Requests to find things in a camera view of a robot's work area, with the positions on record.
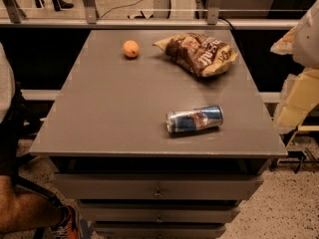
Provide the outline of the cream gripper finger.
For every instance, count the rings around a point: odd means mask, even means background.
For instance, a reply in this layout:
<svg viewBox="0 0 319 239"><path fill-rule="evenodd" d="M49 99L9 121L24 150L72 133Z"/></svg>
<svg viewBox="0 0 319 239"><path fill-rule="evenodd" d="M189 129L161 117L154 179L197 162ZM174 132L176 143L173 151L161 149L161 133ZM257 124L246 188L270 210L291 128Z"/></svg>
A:
<svg viewBox="0 0 319 239"><path fill-rule="evenodd" d="M275 42L271 46L270 52L277 55L291 55L296 29L297 27L294 26L282 38Z"/></svg>
<svg viewBox="0 0 319 239"><path fill-rule="evenodd" d="M279 134L293 131L318 105L319 70L305 68L298 76L289 74L274 112L274 129Z"/></svg>

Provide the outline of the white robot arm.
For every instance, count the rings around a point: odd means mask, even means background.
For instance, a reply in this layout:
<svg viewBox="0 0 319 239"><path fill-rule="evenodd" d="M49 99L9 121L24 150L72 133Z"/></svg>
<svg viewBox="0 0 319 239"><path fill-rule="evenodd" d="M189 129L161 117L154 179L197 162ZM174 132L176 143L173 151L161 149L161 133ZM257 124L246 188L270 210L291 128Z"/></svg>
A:
<svg viewBox="0 0 319 239"><path fill-rule="evenodd" d="M319 0L296 26L275 42L270 51L291 55L304 70L289 75L280 93L273 125L280 134L293 131L319 105Z"/></svg>

